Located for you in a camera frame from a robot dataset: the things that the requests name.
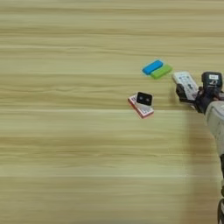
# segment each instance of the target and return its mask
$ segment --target wooden table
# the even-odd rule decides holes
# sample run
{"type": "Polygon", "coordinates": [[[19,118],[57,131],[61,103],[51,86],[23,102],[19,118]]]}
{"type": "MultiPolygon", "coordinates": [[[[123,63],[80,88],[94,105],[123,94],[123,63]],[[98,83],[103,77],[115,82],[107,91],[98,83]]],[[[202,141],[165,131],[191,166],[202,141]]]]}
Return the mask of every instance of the wooden table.
{"type": "Polygon", "coordinates": [[[216,223],[221,170],[172,75],[223,70],[224,2],[0,1],[0,223],[216,223]],[[127,99],[154,95],[141,119],[127,99]]]}

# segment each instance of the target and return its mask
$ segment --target small box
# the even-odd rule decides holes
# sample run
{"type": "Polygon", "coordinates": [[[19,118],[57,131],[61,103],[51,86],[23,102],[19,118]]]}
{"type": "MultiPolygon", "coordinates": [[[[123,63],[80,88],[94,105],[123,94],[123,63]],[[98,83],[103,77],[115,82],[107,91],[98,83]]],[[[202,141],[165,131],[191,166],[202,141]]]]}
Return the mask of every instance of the small box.
{"type": "Polygon", "coordinates": [[[143,69],[143,72],[145,74],[151,74],[153,71],[159,69],[160,67],[163,66],[163,62],[161,60],[155,60],[154,62],[150,63],[148,66],[146,66],[144,69],[143,69]]]}
{"type": "Polygon", "coordinates": [[[152,95],[138,92],[136,95],[136,107],[139,109],[150,109],[152,95]]]}
{"type": "Polygon", "coordinates": [[[142,117],[145,118],[147,116],[150,116],[154,113],[154,109],[150,107],[149,109],[140,109],[136,106],[137,101],[137,95],[134,94],[128,99],[130,105],[133,107],[133,109],[142,117]]]}
{"type": "Polygon", "coordinates": [[[164,65],[160,67],[158,70],[151,73],[151,77],[154,79],[159,79],[165,74],[168,74],[172,70],[172,67],[169,65],[164,65]]]}

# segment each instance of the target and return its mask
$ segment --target black square object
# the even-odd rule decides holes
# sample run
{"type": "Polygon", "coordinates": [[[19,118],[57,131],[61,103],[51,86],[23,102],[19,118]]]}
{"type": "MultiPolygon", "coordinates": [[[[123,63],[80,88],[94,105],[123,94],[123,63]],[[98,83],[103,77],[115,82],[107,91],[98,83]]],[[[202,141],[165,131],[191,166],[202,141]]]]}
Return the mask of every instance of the black square object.
{"type": "Polygon", "coordinates": [[[136,102],[145,106],[150,106],[152,102],[152,95],[138,92],[136,96],[136,102]]]}

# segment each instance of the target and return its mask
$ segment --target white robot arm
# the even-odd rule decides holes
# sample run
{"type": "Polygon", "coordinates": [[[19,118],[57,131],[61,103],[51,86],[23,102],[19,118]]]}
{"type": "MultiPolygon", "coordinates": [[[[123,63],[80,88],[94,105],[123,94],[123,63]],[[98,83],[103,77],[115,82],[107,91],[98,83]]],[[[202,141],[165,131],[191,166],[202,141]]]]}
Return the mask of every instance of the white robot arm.
{"type": "Polygon", "coordinates": [[[224,101],[213,101],[206,110],[206,123],[213,134],[219,156],[224,155],[224,101]]]}
{"type": "MultiPolygon", "coordinates": [[[[224,177],[224,101],[211,102],[206,110],[206,123],[213,134],[221,161],[221,171],[224,177]]],[[[221,182],[221,194],[224,196],[224,180],[221,182]]],[[[218,205],[218,223],[224,223],[224,199],[218,205]]]]}

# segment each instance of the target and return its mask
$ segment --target green block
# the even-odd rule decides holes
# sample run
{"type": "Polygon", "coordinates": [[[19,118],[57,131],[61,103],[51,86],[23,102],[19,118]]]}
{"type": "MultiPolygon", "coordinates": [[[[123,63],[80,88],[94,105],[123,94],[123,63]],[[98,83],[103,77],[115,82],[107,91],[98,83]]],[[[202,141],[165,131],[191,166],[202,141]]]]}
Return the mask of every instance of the green block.
{"type": "Polygon", "coordinates": [[[171,66],[164,65],[164,66],[160,67],[158,70],[152,72],[150,76],[153,77],[154,79],[159,79],[163,75],[168,74],[171,70],[172,70],[171,66]]]}

